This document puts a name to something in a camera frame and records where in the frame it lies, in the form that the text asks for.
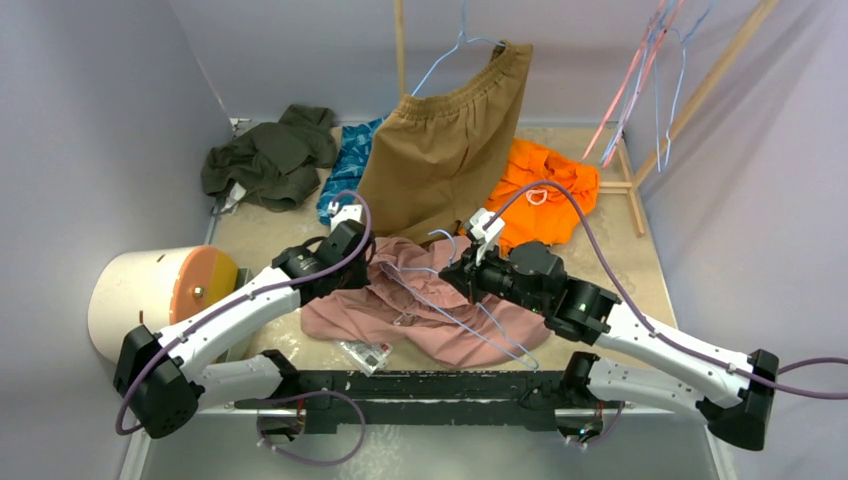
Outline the pink shorts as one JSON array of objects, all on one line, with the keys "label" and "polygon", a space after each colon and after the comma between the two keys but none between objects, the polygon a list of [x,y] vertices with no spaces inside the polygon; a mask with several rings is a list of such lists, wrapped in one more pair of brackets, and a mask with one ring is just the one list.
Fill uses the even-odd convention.
[{"label": "pink shorts", "polygon": [[376,241],[376,253],[368,268],[368,286],[356,290],[337,290],[309,302],[302,309],[300,324],[307,336],[316,340],[362,341],[369,344],[410,341],[405,336],[404,327],[392,324],[401,312],[385,302],[390,289],[380,279],[380,269],[372,265],[378,259],[378,249],[387,239],[390,238],[379,238]]}]

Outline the light blue wire hanger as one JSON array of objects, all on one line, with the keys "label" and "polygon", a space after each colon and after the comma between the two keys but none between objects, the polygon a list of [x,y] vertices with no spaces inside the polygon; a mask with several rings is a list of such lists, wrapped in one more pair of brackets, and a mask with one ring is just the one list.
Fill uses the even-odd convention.
[{"label": "light blue wire hanger", "polygon": [[459,261],[470,241],[435,230],[437,239],[422,247],[390,238],[372,264],[390,292],[385,302],[416,316],[405,336],[438,363],[454,369],[489,367],[516,361],[538,370],[532,353],[549,337],[540,316],[494,296],[471,303],[438,277]]}]

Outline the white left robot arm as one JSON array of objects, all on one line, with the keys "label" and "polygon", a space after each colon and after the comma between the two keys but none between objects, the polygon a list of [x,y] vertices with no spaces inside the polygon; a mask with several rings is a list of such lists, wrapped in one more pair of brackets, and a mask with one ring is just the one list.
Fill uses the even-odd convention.
[{"label": "white left robot arm", "polygon": [[195,413],[263,399],[284,409],[297,399],[296,369],[272,351],[244,361],[218,358],[269,322],[340,289],[367,283],[371,221],[345,219],[324,237],[284,249],[248,283],[198,314],[157,332],[139,325],[123,338],[113,386],[122,401],[119,435],[168,436]]}]

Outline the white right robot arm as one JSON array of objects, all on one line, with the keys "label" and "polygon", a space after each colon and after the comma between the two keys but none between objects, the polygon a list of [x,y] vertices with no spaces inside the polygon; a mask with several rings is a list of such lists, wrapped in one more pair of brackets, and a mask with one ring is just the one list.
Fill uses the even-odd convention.
[{"label": "white right robot arm", "polygon": [[439,276],[470,300],[492,295],[540,315],[562,339],[643,362],[637,368],[592,352],[574,353],[559,386],[569,404],[649,406],[702,423],[735,447],[764,448],[775,391],[752,377],[775,380],[779,360],[774,354],[723,349],[640,317],[617,294],[567,274],[563,260],[539,242],[521,245],[507,257],[472,245]]}]

